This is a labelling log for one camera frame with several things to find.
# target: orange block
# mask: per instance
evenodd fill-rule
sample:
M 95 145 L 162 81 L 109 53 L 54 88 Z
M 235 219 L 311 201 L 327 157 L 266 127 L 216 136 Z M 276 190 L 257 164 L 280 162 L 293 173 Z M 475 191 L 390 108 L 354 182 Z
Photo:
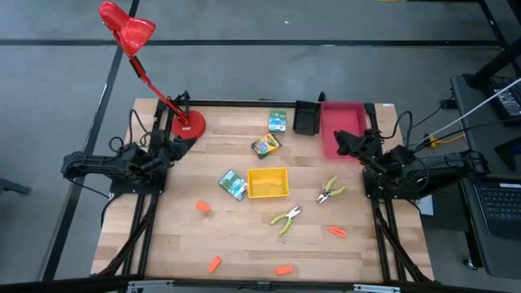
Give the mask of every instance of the orange block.
M 213 273 L 215 271 L 215 269 L 217 269 L 217 267 L 219 266 L 219 264 L 221 263 L 222 261 L 222 258 L 220 256 L 216 256 L 212 262 L 210 263 L 210 265 L 208 266 L 208 272 L 209 273 Z
M 210 212 L 210 211 L 212 211 L 210 206 L 207 203 L 203 203 L 203 202 L 195 203 L 195 208 L 197 208 L 201 212 Z
M 329 231 L 340 238 L 345 238 L 345 231 L 338 227 L 331 226 L 329 227 Z
M 275 273 L 277 276 L 287 274 L 287 273 L 293 273 L 293 265 L 283 265 L 275 269 Z

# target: lamp shade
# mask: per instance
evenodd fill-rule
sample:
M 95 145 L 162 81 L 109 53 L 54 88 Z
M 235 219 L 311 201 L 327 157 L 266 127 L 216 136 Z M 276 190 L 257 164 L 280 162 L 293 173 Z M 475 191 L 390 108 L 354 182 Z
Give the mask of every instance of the lamp shade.
M 113 2 L 101 3 L 99 15 L 129 57 L 138 53 L 155 30 L 153 22 L 130 17 Z

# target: wooden table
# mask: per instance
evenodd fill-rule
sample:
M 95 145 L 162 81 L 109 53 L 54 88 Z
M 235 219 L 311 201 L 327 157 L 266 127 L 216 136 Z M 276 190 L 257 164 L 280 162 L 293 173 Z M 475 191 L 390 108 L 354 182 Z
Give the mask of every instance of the wooden table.
M 134 108 L 151 129 L 156 99 L 139 98 Z M 376 104 L 379 128 L 391 133 L 396 121 L 392 104 Z M 150 278 L 213 278 L 295 280 L 321 282 L 381 282 L 370 201 L 364 196 L 362 166 L 354 159 L 326 160 L 320 135 L 294 134 L 294 110 L 287 112 L 287 131 L 278 135 L 283 147 L 259 160 L 250 144 L 268 133 L 267 107 L 193 107 L 207 122 L 203 137 L 170 169 L 167 187 L 160 196 L 146 276 Z M 142 133 L 137 122 L 134 137 Z M 386 151 L 401 143 L 398 133 L 386 141 Z M 290 195 L 279 199 L 239 202 L 217 182 L 228 169 L 247 178 L 250 168 L 287 167 Z M 338 176 L 344 194 L 316 204 L 322 183 Z M 137 195 L 124 195 L 107 210 L 92 272 L 104 269 L 128 238 Z M 195 209 L 197 201 L 212 207 L 211 216 Z M 300 205 L 302 212 L 282 237 L 282 224 L 269 221 Z M 394 201 L 401 244 L 414 263 L 433 278 L 431 262 L 418 211 L 405 201 Z M 330 225 L 347 232 L 347 238 L 329 233 Z M 134 253 L 136 272 L 141 244 Z M 392 276 L 396 266 L 387 244 Z M 215 256 L 222 263 L 215 273 L 208 264 Z M 293 265 L 294 273 L 277 277 L 275 267 Z

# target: green-handled pliers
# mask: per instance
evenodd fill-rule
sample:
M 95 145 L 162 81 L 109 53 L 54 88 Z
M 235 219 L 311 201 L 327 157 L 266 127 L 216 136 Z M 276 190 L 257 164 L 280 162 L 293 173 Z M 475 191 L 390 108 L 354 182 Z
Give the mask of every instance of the green-handled pliers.
M 269 223 L 270 225 L 273 225 L 275 224 L 278 220 L 281 220 L 285 217 L 287 217 L 287 222 L 286 224 L 284 225 L 284 228 L 282 228 L 282 230 L 280 230 L 278 232 L 278 235 L 279 236 L 282 236 L 284 233 L 286 233 L 286 231 L 289 229 L 291 223 L 293 222 L 293 217 L 298 215 L 300 212 L 302 211 L 302 208 L 300 206 L 296 206 L 294 207 L 292 210 L 290 210 L 289 213 L 283 213 L 281 215 L 278 215 L 276 216 L 273 220 L 271 220 L 271 222 Z
M 326 187 L 322 190 L 322 193 L 317 198 L 317 203 L 323 203 L 324 200 L 330 198 L 331 196 L 339 195 L 345 190 L 345 186 L 340 187 L 337 190 L 331 190 L 331 186 L 335 183 L 337 176 L 332 177 L 328 182 Z

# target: chair wheel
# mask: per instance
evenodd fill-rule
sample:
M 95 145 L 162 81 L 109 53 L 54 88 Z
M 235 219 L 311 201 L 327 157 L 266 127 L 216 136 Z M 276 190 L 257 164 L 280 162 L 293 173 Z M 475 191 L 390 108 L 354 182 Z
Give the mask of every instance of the chair wheel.
M 474 263 L 472 262 L 472 260 L 464 260 L 463 261 L 463 264 L 468 268 L 468 269 L 472 269 L 472 270 L 477 270 L 478 267 L 476 267 L 474 265 Z

